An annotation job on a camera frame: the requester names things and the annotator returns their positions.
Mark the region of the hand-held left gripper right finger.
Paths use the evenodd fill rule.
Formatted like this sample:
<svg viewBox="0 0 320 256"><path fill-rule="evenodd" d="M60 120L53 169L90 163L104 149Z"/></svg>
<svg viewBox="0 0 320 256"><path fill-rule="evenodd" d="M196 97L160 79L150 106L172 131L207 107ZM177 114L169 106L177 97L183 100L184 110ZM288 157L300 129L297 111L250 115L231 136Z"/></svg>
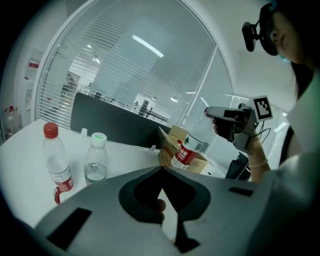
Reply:
<svg viewBox="0 0 320 256"><path fill-rule="evenodd" d="M260 183L162 168L166 188L177 196L176 244L162 256L265 256L269 225L263 220L273 172Z"/></svg>

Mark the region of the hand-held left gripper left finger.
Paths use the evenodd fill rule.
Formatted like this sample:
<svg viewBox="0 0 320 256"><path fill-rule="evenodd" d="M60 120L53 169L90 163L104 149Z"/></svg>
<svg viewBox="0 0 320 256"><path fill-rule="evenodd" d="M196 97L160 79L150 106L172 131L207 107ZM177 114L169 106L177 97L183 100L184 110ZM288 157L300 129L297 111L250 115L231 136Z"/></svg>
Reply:
<svg viewBox="0 0 320 256"><path fill-rule="evenodd" d="M36 231L72 256L180 256L153 209L160 166L89 185L47 213Z"/></svg>

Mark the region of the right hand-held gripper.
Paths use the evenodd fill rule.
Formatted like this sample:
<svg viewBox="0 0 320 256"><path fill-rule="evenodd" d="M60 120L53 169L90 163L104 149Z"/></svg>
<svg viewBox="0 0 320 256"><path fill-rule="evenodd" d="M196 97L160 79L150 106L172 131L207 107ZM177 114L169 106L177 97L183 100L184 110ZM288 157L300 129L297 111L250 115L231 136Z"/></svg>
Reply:
<svg viewBox="0 0 320 256"><path fill-rule="evenodd" d="M213 118L215 133L227 141L232 141L235 148L241 152L249 151L249 145L255 137L253 133L258 124L273 118L266 95L252 97L247 103L240 104L238 110L209 106L204 110L204 115Z"/></svg>

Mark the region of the clear plastic bottle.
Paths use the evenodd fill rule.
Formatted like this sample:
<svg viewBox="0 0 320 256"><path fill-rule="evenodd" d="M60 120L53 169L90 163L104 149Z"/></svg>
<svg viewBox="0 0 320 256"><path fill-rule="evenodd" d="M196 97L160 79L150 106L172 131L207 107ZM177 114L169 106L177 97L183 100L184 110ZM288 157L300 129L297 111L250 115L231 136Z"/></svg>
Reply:
<svg viewBox="0 0 320 256"><path fill-rule="evenodd" d="M87 186L107 177L109 157L106 150L106 142L107 136L103 133L95 132L91 135L83 169Z"/></svg>

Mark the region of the brown cardboard box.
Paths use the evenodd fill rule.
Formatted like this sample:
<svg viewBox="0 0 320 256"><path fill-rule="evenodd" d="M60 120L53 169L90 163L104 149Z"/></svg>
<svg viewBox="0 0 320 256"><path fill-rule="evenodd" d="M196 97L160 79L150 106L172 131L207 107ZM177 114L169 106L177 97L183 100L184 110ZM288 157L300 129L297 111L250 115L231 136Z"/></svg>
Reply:
<svg viewBox="0 0 320 256"><path fill-rule="evenodd" d="M172 126L169 132L159 128L160 136L163 139L163 143L158 154L158 161L161 166L172 167L172 159L175 156L177 150L183 143L187 130L182 129L176 125ZM193 173L201 173L206 167L208 161L200 153L196 155L187 171Z"/></svg>

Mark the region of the person's right forearm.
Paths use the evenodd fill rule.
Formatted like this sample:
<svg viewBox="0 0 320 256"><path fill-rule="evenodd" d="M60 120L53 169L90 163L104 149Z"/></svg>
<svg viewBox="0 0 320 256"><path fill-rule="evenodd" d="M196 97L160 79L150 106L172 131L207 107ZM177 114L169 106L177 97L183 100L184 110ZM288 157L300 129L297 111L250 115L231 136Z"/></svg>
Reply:
<svg viewBox="0 0 320 256"><path fill-rule="evenodd" d="M264 160L267 160L267 158L261 140L259 138L252 138L249 144L248 163L254 165L261 163ZM259 183L262 180L264 173L270 170L269 164L260 168L250 168L251 181Z"/></svg>

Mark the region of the large clear water jug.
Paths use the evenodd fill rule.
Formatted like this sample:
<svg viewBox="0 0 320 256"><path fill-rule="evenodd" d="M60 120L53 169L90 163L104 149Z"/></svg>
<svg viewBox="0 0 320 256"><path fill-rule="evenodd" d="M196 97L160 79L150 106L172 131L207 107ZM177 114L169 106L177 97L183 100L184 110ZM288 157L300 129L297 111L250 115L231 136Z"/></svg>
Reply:
<svg viewBox="0 0 320 256"><path fill-rule="evenodd" d="M4 112L5 139L8 140L20 129L20 116L18 108L10 105Z"/></svg>

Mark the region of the black office chair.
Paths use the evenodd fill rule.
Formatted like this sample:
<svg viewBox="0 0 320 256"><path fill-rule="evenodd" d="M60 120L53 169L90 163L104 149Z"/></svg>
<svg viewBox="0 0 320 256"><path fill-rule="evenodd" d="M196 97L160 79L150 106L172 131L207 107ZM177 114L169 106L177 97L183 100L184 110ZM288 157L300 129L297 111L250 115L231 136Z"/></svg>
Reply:
<svg viewBox="0 0 320 256"><path fill-rule="evenodd" d="M237 158L231 161L225 178L248 181L250 176L249 160L240 152Z"/></svg>

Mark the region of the pale wrist bangle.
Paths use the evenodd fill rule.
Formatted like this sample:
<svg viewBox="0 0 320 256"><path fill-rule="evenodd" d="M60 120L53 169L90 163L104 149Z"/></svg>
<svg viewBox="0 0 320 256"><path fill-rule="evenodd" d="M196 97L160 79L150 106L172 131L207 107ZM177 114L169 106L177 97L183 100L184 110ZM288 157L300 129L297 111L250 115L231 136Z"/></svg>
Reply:
<svg viewBox="0 0 320 256"><path fill-rule="evenodd" d="M263 167L265 165L268 165L268 160L265 159L263 162L260 162L260 163L256 163L256 164L249 164L249 167L250 169L256 169L256 168L260 168L260 167Z"/></svg>

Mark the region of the person's torso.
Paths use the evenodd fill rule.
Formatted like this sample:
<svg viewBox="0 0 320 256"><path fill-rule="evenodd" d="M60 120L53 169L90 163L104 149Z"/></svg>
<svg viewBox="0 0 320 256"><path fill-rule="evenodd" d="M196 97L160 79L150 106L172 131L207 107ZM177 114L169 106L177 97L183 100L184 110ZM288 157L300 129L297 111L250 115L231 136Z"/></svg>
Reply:
<svg viewBox="0 0 320 256"><path fill-rule="evenodd" d="M320 256L320 69L287 119L300 153L269 173L247 256Z"/></svg>

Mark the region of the long dark desk divider panel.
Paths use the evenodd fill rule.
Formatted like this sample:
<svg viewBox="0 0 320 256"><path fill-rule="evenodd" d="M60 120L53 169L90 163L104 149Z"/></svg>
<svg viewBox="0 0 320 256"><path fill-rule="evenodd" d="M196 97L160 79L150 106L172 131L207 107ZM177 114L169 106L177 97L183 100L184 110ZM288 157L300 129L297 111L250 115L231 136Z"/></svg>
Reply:
<svg viewBox="0 0 320 256"><path fill-rule="evenodd" d="M70 129L80 133L87 129L87 135L99 132L107 140L120 144L160 149L164 137L160 129L168 133L170 127L143 116L103 102L100 99L77 93L74 98Z"/></svg>

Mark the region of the white table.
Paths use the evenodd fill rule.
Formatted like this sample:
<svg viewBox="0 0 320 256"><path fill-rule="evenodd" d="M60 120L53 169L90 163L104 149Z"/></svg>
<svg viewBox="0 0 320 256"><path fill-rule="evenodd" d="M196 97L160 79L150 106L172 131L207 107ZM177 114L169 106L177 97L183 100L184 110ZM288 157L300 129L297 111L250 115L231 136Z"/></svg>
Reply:
<svg viewBox="0 0 320 256"><path fill-rule="evenodd" d="M31 123L0 146L1 192L12 214L32 228L57 205L54 200L56 184L43 157L45 123L42 119ZM75 182L71 192L62 194L66 200L86 187L84 160L91 139L63 127L58 131ZM106 149L110 178L159 164L158 149L111 141L106 143Z"/></svg>

